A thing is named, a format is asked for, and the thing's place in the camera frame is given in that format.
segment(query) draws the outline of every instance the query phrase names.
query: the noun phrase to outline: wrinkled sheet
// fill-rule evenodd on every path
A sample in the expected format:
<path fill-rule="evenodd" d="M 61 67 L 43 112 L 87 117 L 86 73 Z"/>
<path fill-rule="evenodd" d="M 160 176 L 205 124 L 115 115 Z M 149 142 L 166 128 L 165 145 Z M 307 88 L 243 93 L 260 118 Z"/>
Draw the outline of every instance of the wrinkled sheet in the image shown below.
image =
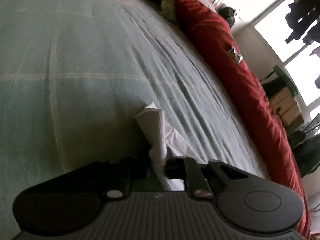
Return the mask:
<path fill-rule="evenodd" d="M 146 0 L 0 0 L 0 238 L 22 190 L 148 152 L 154 102 L 204 162 L 267 176 L 217 77 Z"/>
<path fill-rule="evenodd" d="M 176 0 L 175 5 L 181 28 L 224 84 L 267 166 L 270 179 L 292 189 L 303 201 L 304 212 L 297 232 L 309 239 L 311 212 L 287 133 L 245 60 L 236 62 L 225 49 L 229 44 L 240 51 L 229 24 L 197 0 Z"/>

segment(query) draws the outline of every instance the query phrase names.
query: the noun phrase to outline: window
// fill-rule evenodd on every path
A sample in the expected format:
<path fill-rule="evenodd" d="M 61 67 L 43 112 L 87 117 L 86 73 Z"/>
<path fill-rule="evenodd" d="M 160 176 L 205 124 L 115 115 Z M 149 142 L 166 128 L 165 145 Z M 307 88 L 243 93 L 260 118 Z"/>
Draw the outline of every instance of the window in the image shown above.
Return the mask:
<path fill-rule="evenodd" d="M 306 106 L 320 97 L 320 89 L 315 84 L 316 78 L 320 76 L 320 59 L 316 55 L 309 56 L 318 46 L 314 42 L 285 66 Z"/>
<path fill-rule="evenodd" d="M 285 19 L 285 16 L 291 12 L 288 6 L 291 3 L 293 0 L 283 0 L 273 11 L 257 22 L 254 28 L 284 63 L 285 69 L 299 90 L 310 117 L 314 118 L 320 112 L 320 89 L 314 83 L 316 78 L 320 76 L 320 59 L 316 55 L 310 57 L 309 54 L 320 44 L 314 42 L 291 62 L 288 63 L 287 60 L 304 46 L 302 38 L 309 29 L 317 24 L 317 21 L 313 22 L 300 40 L 293 40 L 286 44 L 285 39 L 292 32 Z"/>

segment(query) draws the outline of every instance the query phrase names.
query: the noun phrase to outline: black device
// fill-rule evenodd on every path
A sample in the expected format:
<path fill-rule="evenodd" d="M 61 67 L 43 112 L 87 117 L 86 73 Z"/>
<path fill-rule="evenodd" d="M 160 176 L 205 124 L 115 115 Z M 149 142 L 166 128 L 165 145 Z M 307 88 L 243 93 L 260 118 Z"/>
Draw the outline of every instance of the black device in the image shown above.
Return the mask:
<path fill-rule="evenodd" d="M 303 239 L 303 212 L 291 189 L 220 161 L 167 161 L 169 179 L 185 191 L 131 191 L 146 177 L 148 159 L 92 163 L 20 193 L 13 214 L 17 240 Z"/>

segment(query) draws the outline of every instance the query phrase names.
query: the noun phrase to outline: bed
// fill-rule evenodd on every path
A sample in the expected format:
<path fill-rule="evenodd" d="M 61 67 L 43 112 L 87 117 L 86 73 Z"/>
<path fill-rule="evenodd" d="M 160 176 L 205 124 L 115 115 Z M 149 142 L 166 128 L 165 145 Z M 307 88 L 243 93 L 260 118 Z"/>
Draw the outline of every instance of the bed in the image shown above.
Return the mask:
<path fill-rule="evenodd" d="M 0 238 L 22 190 L 148 152 L 154 102 L 203 162 L 268 171 L 219 79 L 149 0 L 0 0 Z"/>

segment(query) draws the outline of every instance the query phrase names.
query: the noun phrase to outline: red comforter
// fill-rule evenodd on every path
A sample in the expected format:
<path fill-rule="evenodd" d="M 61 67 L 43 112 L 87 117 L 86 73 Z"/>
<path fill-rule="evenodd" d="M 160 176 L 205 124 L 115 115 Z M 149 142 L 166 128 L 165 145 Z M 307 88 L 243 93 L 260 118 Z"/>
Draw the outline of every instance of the red comforter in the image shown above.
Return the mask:
<path fill-rule="evenodd" d="M 232 47 L 239 52 L 228 23 L 197 0 L 176 0 L 175 7 L 180 27 L 226 88 L 266 163 L 270 178 L 302 198 L 305 210 L 297 231 L 308 238 L 311 214 L 286 131 L 246 62 L 238 64 L 228 54 Z"/>

